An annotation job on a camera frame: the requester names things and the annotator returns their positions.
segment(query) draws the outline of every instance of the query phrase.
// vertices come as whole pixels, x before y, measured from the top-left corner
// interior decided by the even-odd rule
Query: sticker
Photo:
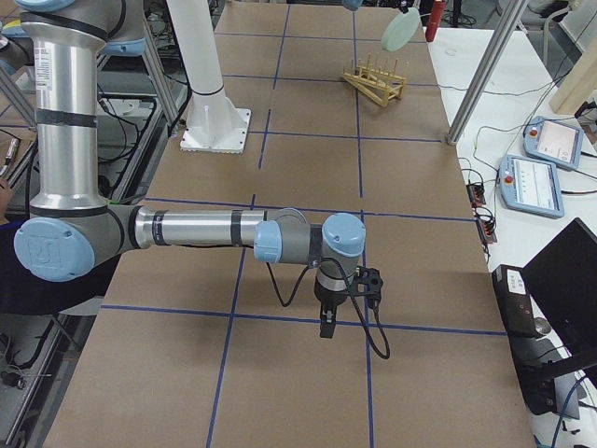
[[[34,49],[35,88],[39,91],[52,90],[51,53],[49,49]]]
[[[522,281],[521,273],[508,269],[506,275],[507,289],[513,294],[526,295],[526,289],[524,287],[524,282]]]

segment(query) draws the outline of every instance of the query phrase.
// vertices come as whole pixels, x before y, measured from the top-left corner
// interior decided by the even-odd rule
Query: blue cable
[[[560,412],[560,418],[558,419],[558,425],[556,425],[556,430],[553,433],[553,440],[551,441],[551,448],[556,448],[556,440],[558,439],[558,433],[560,432],[560,425],[562,424],[563,413],[566,411],[566,408],[568,407],[568,401],[570,401],[572,394],[580,386],[580,383],[582,383],[586,379],[587,379],[587,375],[584,375],[584,376],[580,377],[579,379],[577,379],[575,384],[570,389],[570,392],[568,392],[568,395],[566,396],[566,400],[563,403],[562,411]]]

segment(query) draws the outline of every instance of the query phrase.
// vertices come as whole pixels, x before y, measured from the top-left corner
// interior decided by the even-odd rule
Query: light green oval object
[[[382,48],[396,51],[404,47],[414,36],[420,22],[421,16],[414,7],[410,7],[406,14],[398,13],[383,32]]]

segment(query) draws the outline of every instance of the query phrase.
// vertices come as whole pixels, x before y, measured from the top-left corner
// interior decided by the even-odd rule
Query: person's hand
[[[5,213],[7,212],[8,203],[10,203],[13,195],[14,193],[12,192],[12,189],[10,189],[8,182],[0,177],[0,226],[8,223]]]

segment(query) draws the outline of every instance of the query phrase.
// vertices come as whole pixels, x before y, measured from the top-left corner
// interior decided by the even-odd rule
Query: white stand
[[[168,0],[168,8],[193,90],[181,148],[242,153],[251,111],[224,91],[207,0]]]

